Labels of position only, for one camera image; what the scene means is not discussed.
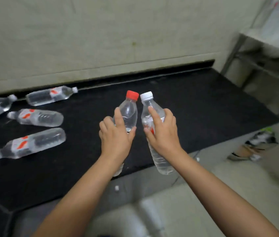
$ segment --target person's right hand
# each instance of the person's right hand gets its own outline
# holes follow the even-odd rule
[[[176,117],[173,116],[169,109],[164,110],[166,117],[164,122],[162,122],[154,108],[151,106],[148,107],[148,111],[154,121],[155,135],[148,128],[144,128],[144,132],[151,146],[169,161],[170,158],[184,150],[178,138]]]

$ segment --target shelf leg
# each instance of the shelf leg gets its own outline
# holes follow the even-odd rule
[[[246,39],[247,39],[247,36],[245,36],[243,34],[240,34],[236,45],[234,46],[232,52],[229,54],[229,57],[227,58],[227,61],[226,61],[225,65],[224,65],[223,69],[221,70],[221,74],[223,76],[225,76],[225,74],[228,71],[230,65],[232,64],[236,54],[238,53],[239,49],[244,44]]]

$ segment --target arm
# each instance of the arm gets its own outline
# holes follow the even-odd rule
[[[100,122],[101,156],[44,219],[32,237],[82,236],[98,201],[131,148],[136,127],[127,134],[119,108],[115,122]]]
[[[227,237],[279,237],[279,231],[251,204],[205,170],[181,148],[176,118],[165,109],[162,123],[157,112],[148,108],[155,124],[155,135],[144,129],[150,144],[185,179],[217,226]]]

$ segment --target white label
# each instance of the white label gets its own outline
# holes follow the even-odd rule
[[[23,109],[23,111],[20,112],[18,118],[19,119],[29,119],[33,112],[35,112],[34,109]]]
[[[55,96],[62,94],[62,87],[55,87],[50,89],[50,96],[54,98]]]
[[[28,149],[28,148],[29,148],[28,136],[14,139],[12,141],[11,151],[13,153],[16,153],[17,151]]]
[[[151,115],[146,116],[143,119],[143,126],[144,128],[148,128],[153,134],[155,134],[155,125],[153,121],[153,117]]]

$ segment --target finger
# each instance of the finger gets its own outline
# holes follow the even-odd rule
[[[119,107],[114,110],[114,120],[117,127],[123,126],[123,128],[125,128],[124,120]]]
[[[177,123],[177,120],[176,120],[176,117],[174,116],[174,117],[172,118],[172,126],[175,126],[176,123]]]
[[[135,137],[136,126],[134,126],[128,134],[128,139],[132,142]]]
[[[111,116],[107,116],[103,119],[103,122],[105,124],[105,127],[108,129],[111,129],[114,127],[114,123],[113,123],[113,120],[112,120],[112,117]]]
[[[157,111],[151,106],[148,107],[148,111],[151,114],[151,116],[153,117],[154,125],[155,126],[160,125],[162,123],[162,121],[161,121],[160,116],[158,115]]]
[[[164,123],[172,124],[172,118],[174,115],[172,114],[171,110],[169,110],[167,108],[164,110],[165,110],[165,114],[166,114]]]
[[[106,133],[108,131],[107,127],[105,126],[105,123],[103,121],[101,121],[99,123],[99,126],[100,126],[100,130],[103,132],[103,133]]]
[[[99,130],[99,137],[100,137],[100,139],[102,139],[102,132],[101,132],[101,130]]]
[[[150,144],[153,145],[156,142],[156,137],[154,136],[154,134],[146,127],[144,128],[144,132]]]

